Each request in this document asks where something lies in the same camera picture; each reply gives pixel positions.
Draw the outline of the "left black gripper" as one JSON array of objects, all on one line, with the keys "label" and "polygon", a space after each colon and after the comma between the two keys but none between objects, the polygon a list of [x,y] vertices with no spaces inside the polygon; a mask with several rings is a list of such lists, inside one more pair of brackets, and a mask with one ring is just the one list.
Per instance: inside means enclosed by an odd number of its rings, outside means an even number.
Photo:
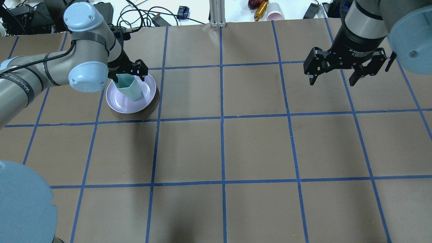
[{"label": "left black gripper", "polygon": [[148,67],[142,59],[132,62],[123,58],[108,62],[108,78],[118,83],[117,74],[130,74],[136,76],[137,80],[145,81]]}]

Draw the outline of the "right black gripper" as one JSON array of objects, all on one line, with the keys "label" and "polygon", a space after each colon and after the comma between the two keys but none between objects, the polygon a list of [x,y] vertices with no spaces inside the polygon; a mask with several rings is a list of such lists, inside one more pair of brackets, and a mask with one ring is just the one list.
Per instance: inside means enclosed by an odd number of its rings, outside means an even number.
[{"label": "right black gripper", "polygon": [[330,51],[323,51],[314,47],[303,63],[304,74],[309,76],[309,84],[314,85],[318,75],[328,73],[334,69],[354,69],[349,78],[349,85],[353,87],[367,75],[376,75],[387,60],[384,48],[366,54],[365,57],[356,57],[351,54],[339,55]]}]

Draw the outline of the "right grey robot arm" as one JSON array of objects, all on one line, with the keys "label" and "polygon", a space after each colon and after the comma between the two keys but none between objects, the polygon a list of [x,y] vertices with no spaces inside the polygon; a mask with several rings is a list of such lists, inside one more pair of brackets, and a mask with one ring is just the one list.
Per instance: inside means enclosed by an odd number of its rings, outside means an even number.
[{"label": "right grey robot arm", "polygon": [[388,71],[398,57],[410,72],[431,74],[430,0],[355,0],[329,50],[314,47],[303,64],[304,74],[314,85],[318,76],[335,69],[353,69],[350,86],[374,76],[387,55],[380,48],[389,37],[392,54]]}]

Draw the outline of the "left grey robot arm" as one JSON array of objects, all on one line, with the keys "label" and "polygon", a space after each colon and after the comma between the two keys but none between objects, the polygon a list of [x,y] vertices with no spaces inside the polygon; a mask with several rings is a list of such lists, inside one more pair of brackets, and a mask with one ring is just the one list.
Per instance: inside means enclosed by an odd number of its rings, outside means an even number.
[{"label": "left grey robot arm", "polygon": [[66,8],[71,31],[67,51],[18,56],[1,63],[0,123],[5,127],[45,89],[70,85],[80,92],[100,92],[116,74],[148,75],[142,60],[132,62],[102,14],[88,2]]}]

